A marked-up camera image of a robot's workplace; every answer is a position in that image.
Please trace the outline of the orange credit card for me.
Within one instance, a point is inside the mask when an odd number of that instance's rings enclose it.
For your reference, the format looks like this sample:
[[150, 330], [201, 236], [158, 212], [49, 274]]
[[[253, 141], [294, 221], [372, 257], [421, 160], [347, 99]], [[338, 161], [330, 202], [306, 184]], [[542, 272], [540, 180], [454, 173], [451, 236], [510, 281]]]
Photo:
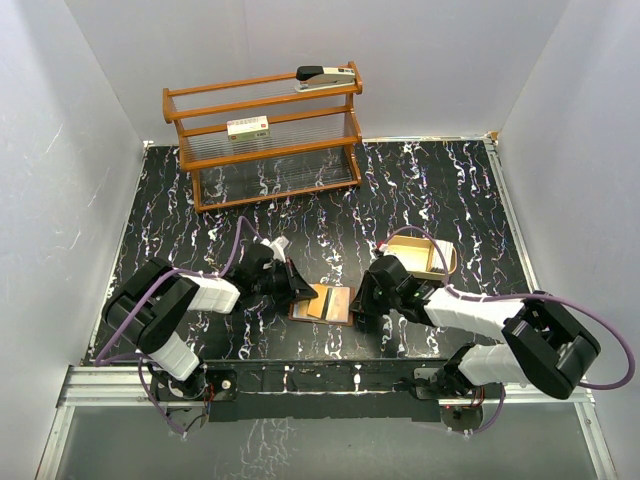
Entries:
[[304, 300], [304, 301], [294, 303], [291, 306], [290, 317], [292, 319], [302, 319], [302, 320], [311, 319], [311, 316], [308, 314], [309, 305], [310, 305], [310, 300]]
[[332, 323], [347, 323], [349, 319], [349, 304], [351, 290], [348, 287], [332, 287], [327, 299], [329, 300], [326, 320]]

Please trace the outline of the brown leather card holder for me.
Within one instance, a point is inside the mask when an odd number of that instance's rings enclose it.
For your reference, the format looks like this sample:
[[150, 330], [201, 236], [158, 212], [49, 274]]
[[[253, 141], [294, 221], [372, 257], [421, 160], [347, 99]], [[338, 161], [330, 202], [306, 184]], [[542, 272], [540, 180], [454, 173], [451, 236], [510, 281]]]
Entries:
[[317, 296], [292, 304], [290, 320], [347, 326], [353, 323], [353, 314], [349, 310], [355, 297], [353, 288], [324, 284], [312, 284], [311, 287]]

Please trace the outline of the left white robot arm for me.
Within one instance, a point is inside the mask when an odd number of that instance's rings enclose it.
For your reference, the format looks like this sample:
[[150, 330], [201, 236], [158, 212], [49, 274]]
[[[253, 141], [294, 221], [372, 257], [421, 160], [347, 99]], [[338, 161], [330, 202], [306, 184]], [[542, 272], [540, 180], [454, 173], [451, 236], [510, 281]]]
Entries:
[[104, 305], [101, 317], [143, 355], [157, 382], [184, 399], [206, 389], [205, 362], [177, 333], [189, 311], [228, 315], [256, 295], [278, 307], [318, 297], [277, 242], [251, 244], [223, 274], [189, 273], [152, 258]]

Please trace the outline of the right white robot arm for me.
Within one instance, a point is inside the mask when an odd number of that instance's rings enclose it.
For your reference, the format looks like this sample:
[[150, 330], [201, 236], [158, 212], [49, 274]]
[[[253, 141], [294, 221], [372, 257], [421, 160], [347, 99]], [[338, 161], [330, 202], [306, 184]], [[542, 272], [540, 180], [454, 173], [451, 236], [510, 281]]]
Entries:
[[595, 337], [548, 295], [492, 301], [419, 279], [393, 255], [371, 264], [349, 310], [369, 317], [396, 311], [413, 323], [493, 339], [489, 346], [463, 345], [440, 370], [418, 380], [439, 396], [466, 397], [487, 384], [516, 383], [564, 400], [601, 352]]

